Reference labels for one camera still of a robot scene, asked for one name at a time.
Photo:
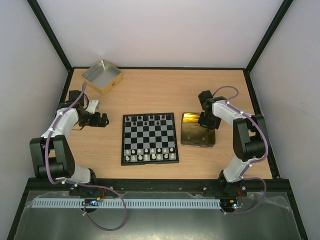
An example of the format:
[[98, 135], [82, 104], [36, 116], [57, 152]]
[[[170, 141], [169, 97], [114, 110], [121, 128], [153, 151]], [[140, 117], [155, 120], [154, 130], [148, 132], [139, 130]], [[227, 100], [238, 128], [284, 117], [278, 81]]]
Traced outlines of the gold tin lid tray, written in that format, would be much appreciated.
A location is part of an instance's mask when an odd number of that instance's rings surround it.
[[183, 146], [212, 148], [216, 144], [215, 130], [198, 124], [199, 113], [184, 112], [181, 118], [180, 142]]

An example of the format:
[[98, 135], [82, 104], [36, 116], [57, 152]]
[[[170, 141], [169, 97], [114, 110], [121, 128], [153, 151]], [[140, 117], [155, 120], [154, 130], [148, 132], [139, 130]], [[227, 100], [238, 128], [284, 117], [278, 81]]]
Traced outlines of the gold square tin box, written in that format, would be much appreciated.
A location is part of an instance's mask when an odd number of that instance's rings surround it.
[[87, 85], [100, 95], [110, 92], [123, 80], [122, 71], [105, 59], [100, 59], [82, 74]]

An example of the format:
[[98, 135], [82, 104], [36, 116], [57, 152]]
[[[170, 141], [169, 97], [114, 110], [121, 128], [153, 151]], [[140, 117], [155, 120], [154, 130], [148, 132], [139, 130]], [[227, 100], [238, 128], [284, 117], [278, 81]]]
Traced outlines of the black magnetic chess board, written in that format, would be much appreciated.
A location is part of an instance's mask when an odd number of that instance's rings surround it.
[[[138, 126], [138, 122], [143, 122], [143, 125]], [[151, 158], [152, 154], [156, 154], [155, 160]], [[143, 160], [138, 160], [139, 155], [143, 156]], [[122, 166], [178, 162], [174, 113], [125, 114], [122, 117]]]

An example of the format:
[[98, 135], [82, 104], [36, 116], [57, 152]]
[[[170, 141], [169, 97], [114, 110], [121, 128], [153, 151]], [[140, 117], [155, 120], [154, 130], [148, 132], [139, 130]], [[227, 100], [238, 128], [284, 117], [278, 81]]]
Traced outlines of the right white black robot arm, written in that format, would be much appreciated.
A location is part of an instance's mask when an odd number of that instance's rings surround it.
[[269, 155], [268, 132], [264, 117], [252, 115], [232, 105], [228, 98], [215, 97], [211, 91], [198, 95], [202, 112], [198, 124], [217, 130], [221, 121], [232, 127], [234, 157], [218, 177], [218, 191], [229, 196], [242, 188], [245, 172], [254, 163], [262, 162]]

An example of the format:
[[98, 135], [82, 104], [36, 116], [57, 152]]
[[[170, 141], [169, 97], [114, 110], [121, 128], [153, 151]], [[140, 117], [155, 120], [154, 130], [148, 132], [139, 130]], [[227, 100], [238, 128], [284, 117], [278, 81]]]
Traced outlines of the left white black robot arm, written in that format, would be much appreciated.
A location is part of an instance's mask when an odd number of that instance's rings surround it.
[[104, 128], [109, 124], [106, 113], [97, 112], [99, 100], [89, 100], [84, 90], [71, 90], [68, 100], [58, 105], [53, 122], [38, 138], [29, 142], [35, 177], [55, 184], [96, 185], [90, 168], [76, 165], [67, 138], [73, 127]]

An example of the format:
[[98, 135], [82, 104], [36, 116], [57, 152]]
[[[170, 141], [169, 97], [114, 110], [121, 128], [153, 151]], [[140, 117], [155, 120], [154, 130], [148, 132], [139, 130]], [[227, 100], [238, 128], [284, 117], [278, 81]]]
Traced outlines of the black aluminium frame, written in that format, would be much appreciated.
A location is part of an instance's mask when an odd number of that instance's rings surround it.
[[[71, 66], [70, 62], [68, 61], [58, 39], [56, 38], [45, 14], [43, 13], [39, 3], [36, 0], [30, 0], [28, 1], [29, 6], [31, 7], [34, 15], [36, 16], [36, 18], [38, 19], [39, 23], [41, 24], [44, 32], [46, 33], [46, 35], [48, 36], [48, 39], [50, 40], [51, 44], [53, 45], [54, 49], [56, 50], [58, 56], [60, 57], [62, 63], [64, 64], [68, 75], [63, 87], [63, 90], [61, 92], [61, 97], [59, 100], [60, 104], [64, 104], [66, 97], [67, 97], [67, 91], [68, 88], [70, 86], [71, 83], [71, 78], [74, 74], [75, 68]], [[290, 0], [285, 0], [281, 6], [279, 7], [279, 10], [277, 11], [275, 17], [273, 18], [271, 25], [269, 26], [266, 36], [269, 37], [273, 34], [273, 32], [275, 31], [276, 27], [279, 25], [281, 19], [284, 17], [285, 13], [287, 12], [287, 10], [289, 9], [289, 6], [292, 4], [292, 1]], [[250, 73], [247, 69], [243, 69], [243, 74], [244, 74], [244, 78], [245, 78], [245, 82], [248, 88], [248, 92], [250, 95], [250, 100], [253, 106], [253, 110], [255, 112], [254, 116], [253, 116], [253, 120], [255, 121], [255, 123], [261, 128], [261, 130], [265, 133], [267, 131], [266, 125], [265, 125], [265, 121], [263, 119], [263, 116], [261, 114], [261, 110], [260, 107], [258, 106], [258, 100], [257, 100], [257, 96], [256, 93], [254, 92], [254, 87], [252, 84], [252, 80], [250, 77]], [[169, 120], [171, 122], [174, 122], [174, 114], [173, 113], [145, 113], [145, 114], [137, 114], [135, 116], [135, 123], [137, 126], [139, 127], [145, 127], [145, 126], [155, 126], [156, 130], [159, 130], [161, 126], [163, 126], [165, 124], [165, 121]], [[278, 166], [276, 163], [276, 159], [274, 157], [273, 154], [273, 150], [271, 148], [268, 149], [268, 165], [270, 167], [271, 170], [271, 175], [272, 175], [272, 179], [269, 179], [266, 181], [266, 186], [267, 186], [267, 191], [268, 192], [286, 192], [288, 195], [288, 199], [289, 199], [289, 204], [290, 207], [293, 210], [293, 216], [297, 225], [297, 230], [299, 232], [299, 236], [301, 237], [301, 239], [306, 240], [307, 237], [307, 233], [306, 230], [304, 228], [301, 216], [300, 216], [300, 212], [298, 210], [298, 206], [290, 185], [289, 180], [281, 178], [279, 171], [278, 171]], [[186, 184], [188, 187], [190, 187], [191, 189], [195, 189], [196, 188], [196, 184], [197, 183], [205, 183], [205, 180], [195, 180], [195, 179], [191, 179], [191, 180], [125, 180], [125, 179], [113, 179], [113, 182], [115, 183], [120, 183], [122, 185], [128, 185], [128, 184], [133, 184], [135, 187], [140, 186], [140, 188], [142, 190], [145, 190], [147, 188], [148, 184], [152, 184], [152, 183], [157, 183], [160, 189], [168, 189], [169, 185], [173, 185], [173, 186], [177, 186], [178, 184]], [[50, 189], [49, 187], [49, 183], [45, 180], [37, 180], [36, 178], [30, 178], [27, 182], [24, 194], [22, 195], [21, 201], [19, 203], [18, 209], [16, 211], [15, 217], [13, 219], [13, 223], [12, 226], [10, 228], [9, 234], [8, 234], [8, 239], [12, 240], [14, 239], [14, 237], [17, 236], [17, 231], [18, 231], [18, 227], [20, 224], [20, 221], [22, 219], [23, 216], [23, 204], [25, 204], [27, 202], [27, 193], [29, 193], [29, 191], [31, 190], [31, 187], [35, 187], [35, 188], [45, 188], [45, 189]]]

